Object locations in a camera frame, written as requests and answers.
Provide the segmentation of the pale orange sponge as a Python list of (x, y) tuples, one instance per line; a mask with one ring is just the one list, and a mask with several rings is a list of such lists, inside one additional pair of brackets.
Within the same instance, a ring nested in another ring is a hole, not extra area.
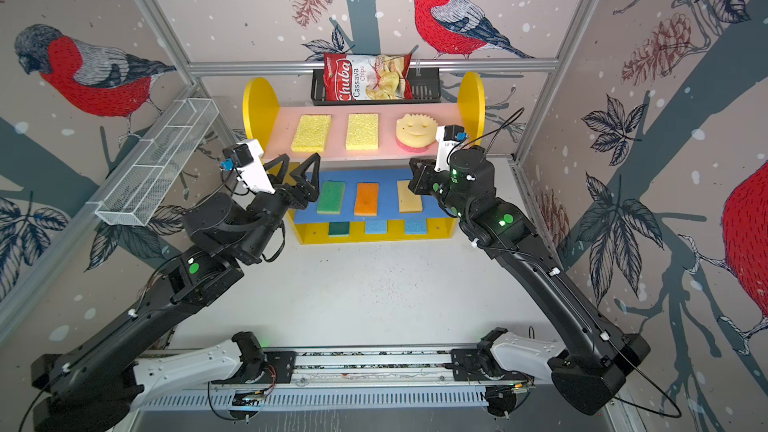
[(421, 213), (423, 211), (422, 197), (411, 192), (408, 180), (397, 182), (398, 209), (401, 214)]

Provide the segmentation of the light green scrub sponge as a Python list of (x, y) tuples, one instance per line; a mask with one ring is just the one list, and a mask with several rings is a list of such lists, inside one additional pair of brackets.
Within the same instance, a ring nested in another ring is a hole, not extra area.
[(342, 211), (346, 184), (343, 181), (325, 181), (316, 203), (319, 215), (339, 215)]

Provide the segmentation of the light blue sponge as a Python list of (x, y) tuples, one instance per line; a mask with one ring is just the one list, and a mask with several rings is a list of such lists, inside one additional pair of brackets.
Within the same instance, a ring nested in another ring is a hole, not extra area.
[(407, 219), (404, 221), (406, 235), (427, 235), (428, 223), (426, 219)]
[(388, 233), (388, 221), (380, 219), (367, 221), (365, 233), (367, 235), (386, 235)]

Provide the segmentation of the yellow smiley face sponge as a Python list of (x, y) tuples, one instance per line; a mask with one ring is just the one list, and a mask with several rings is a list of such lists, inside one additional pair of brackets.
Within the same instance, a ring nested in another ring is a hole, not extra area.
[(405, 114), (396, 121), (396, 143), (407, 152), (426, 152), (436, 141), (437, 128), (437, 121), (429, 115)]

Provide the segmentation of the dark green scrub sponge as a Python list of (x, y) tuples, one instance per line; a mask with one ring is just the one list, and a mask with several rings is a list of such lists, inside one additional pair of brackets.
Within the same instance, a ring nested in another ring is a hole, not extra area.
[(328, 224), (328, 235), (330, 237), (346, 237), (350, 234), (349, 222), (330, 222)]

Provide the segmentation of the yellow sponge front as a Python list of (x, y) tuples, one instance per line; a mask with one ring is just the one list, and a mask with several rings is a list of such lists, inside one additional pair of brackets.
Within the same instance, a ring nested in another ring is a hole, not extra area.
[(379, 148), (379, 115), (349, 114), (345, 147), (348, 151), (377, 150)]

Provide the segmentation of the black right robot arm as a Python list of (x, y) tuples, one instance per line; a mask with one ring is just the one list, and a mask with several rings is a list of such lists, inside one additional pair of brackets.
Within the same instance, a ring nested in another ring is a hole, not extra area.
[(418, 157), (409, 167), (410, 191), (434, 197), (456, 216), (470, 242), (509, 272), (554, 326), (564, 349), (547, 366), (560, 395), (585, 415), (608, 404), (649, 355), (647, 341), (605, 318), (561, 271), (533, 222), (498, 197), (483, 148), (454, 151), (446, 168)]

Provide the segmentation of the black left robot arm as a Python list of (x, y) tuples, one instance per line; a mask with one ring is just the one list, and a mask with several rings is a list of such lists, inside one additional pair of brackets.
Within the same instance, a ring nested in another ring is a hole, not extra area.
[(198, 382), (258, 378), (266, 366), (251, 332), (232, 338), (235, 350), (211, 351), (207, 359), (178, 356), (161, 369), (142, 359), (158, 339), (218, 300), (239, 281), (245, 265), (266, 260), (264, 250), (283, 218), (303, 210), (320, 193), (321, 157), (296, 168), (282, 154), (264, 164), (272, 192), (259, 191), (247, 207), (215, 190), (182, 217), (193, 242), (166, 260), (147, 280), (137, 301), (82, 345), (65, 354), (43, 354), (31, 366), (39, 394), (25, 415), (36, 431), (108, 431), (164, 392)]

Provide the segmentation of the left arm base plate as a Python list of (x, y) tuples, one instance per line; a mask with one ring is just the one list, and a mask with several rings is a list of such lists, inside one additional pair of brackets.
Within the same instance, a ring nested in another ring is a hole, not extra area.
[(267, 351), (264, 358), (242, 365), (232, 377), (213, 381), (214, 385), (289, 384), (292, 380), (297, 353), (294, 351)]

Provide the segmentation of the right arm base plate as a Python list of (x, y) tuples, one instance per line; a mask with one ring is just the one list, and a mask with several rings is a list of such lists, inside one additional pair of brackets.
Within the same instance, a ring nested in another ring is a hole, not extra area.
[(530, 382), (533, 377), (519, 371), (501, 368), (489, 353), (476, 349), (452, 349), (446, 365), (457, 382), (515, 381)]

